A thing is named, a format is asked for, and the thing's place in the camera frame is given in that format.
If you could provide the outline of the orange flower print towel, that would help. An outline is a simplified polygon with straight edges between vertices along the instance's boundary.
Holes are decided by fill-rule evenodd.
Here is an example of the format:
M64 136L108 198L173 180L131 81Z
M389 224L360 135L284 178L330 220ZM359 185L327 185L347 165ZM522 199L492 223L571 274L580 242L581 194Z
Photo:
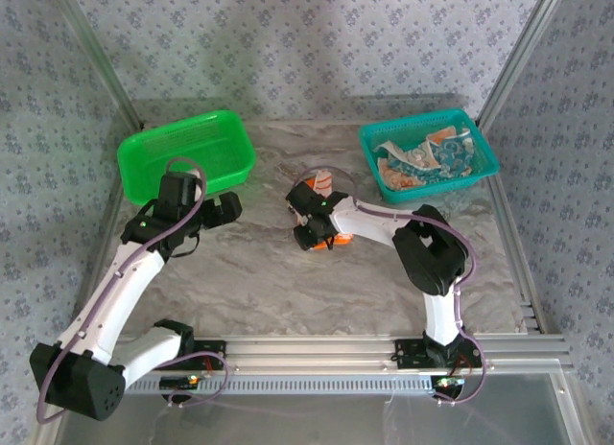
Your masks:
M303 179L301 181L306 182L317 193L322 194L325 197L329 196L334 191L333 190L333 176L332 176L332 173L330 171L327 171L327 170L318 170L318 171L316 171L316 174L314 176L306 178L306 179ZM299 217L299 215L295 214L291 210L291 208L289 207L288 202L287 202L287 205L288 205L289 211L296 216L297 225L304 225L304 224L306 224L308 222L305 219L302 220ZM334 246L336 246L336 245L344 246L344 245L347 245L347 244L351 243L352 241L353 241L353 235L351 233L343 233L343 232L338 231L338 234L335 237ZM316 248L316 250L318 250L318 249L325 249L325 247L324 246L318 246Z

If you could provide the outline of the green plastic basket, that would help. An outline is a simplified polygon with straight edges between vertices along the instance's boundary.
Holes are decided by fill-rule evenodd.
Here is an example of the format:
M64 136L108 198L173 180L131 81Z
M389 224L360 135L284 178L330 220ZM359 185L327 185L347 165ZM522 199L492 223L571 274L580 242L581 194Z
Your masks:
M256 161L237 113L204 113L140 131L120 144L117 160L125 197L135 205L156 198L167 164L175 157L186 157L204 170L209 194L244 183Z

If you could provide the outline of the teal plastic basket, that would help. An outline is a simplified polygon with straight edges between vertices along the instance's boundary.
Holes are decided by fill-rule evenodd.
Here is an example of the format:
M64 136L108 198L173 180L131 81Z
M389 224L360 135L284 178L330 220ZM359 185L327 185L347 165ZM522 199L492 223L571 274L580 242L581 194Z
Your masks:
M458 108L363 126L359 139L389 203L463 189L500 170L475 122Z

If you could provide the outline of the translucent grey lower panel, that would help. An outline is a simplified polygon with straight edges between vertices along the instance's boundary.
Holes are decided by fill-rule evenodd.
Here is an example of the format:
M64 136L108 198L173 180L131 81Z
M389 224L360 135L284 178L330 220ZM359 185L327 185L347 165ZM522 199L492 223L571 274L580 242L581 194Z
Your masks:
M33 445L590 445L562 377L491 375L472 400L430 395L225 395L191 408L127 394L99 422L77 414Z

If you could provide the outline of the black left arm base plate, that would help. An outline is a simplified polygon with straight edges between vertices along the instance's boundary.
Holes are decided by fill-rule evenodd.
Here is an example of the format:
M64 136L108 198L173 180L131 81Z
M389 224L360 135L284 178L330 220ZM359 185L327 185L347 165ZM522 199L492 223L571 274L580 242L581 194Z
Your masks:
M194 359L194 365L198 370L221 371L224 369L224 364L220 361L220 358L226 358L225 340L195 340L194 351L210 352L218 355L218 357L210 355L196 357Z

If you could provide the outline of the aluminium frame cross rail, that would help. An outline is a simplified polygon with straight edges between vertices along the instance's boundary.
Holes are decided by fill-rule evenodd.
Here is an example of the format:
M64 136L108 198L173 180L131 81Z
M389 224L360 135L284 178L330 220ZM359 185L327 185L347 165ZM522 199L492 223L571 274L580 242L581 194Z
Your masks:
M226 359L239 375L389 374L397 370L390 336L223 336ZM481 335L491 374L574 369L560 335Z

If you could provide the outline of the aluminium frame post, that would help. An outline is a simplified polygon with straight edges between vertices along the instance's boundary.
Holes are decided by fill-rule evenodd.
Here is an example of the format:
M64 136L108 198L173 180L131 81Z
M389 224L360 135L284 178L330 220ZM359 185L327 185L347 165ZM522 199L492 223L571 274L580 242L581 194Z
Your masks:
M77 0L55 0L55 2L117 105L119 113L133 130L140 131L143 122L79 2Z
M484 103L476 123L486 133L504 106L531 54L553 19L562 0L537 0L526 24L516 40L508 59Z

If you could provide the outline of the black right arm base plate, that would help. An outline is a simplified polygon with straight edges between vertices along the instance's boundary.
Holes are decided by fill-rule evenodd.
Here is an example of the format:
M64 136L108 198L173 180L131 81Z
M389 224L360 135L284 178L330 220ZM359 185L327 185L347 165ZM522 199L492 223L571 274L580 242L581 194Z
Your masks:
M394 353L390 359L399 369L451 369L454 366L479 368L483 365L477 346L463 337L457 337L445 346L427 337L395 340Z

